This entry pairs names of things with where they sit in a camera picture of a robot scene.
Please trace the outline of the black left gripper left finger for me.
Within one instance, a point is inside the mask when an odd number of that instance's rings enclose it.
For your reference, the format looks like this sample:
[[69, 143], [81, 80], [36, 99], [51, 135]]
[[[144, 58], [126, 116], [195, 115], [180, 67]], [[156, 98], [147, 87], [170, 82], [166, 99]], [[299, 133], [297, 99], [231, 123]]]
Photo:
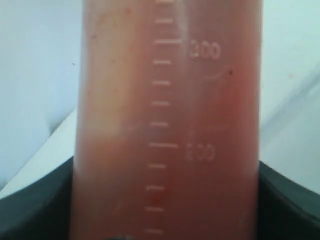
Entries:
[[67, 240], [73, 158], [0, 200], [1, 240]]

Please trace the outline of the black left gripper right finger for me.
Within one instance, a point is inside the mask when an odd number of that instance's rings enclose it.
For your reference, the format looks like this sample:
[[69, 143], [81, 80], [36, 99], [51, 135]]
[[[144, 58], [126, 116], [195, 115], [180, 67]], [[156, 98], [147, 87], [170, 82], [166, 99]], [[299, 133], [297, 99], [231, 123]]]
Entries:
[[320, 240], [320, 195], [259, 163], [258, 240]]

